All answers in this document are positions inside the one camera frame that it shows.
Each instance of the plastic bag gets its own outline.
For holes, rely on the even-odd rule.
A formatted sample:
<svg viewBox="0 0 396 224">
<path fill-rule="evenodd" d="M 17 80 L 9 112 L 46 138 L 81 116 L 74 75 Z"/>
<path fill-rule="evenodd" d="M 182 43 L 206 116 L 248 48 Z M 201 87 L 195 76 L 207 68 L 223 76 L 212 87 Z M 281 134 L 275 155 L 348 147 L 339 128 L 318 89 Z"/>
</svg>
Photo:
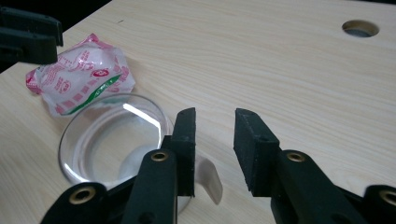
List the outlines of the plastic bag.
<svg viewBox="0 0 396 224">
<path fill-rule="evenodd" d="M 60 53 L 58 62 L 26 74 L 26 87 L 41 94 L 54 117 L 76 113 L 92 100 L 131 92 L 134 78 L 122 51 L 95 34 Z"/>
</svg>

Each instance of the clear glass dish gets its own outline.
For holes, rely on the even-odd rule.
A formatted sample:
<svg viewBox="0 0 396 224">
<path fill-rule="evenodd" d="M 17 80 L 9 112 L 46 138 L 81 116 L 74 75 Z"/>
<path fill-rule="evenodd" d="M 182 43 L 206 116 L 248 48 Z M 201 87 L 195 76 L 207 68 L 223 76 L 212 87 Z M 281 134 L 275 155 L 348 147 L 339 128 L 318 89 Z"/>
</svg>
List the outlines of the clear glass dish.
<svg viewBox="0 0 396 224">
<path fill-rule="evenodd" d="M 115 94 L 76 114 L 59 146 L 59 163 L 72 183 L 94 181 L 111 189 L 137 175 L 143 156 L 160 148 L 173 125 L 150 99 Z"/>
</svg>

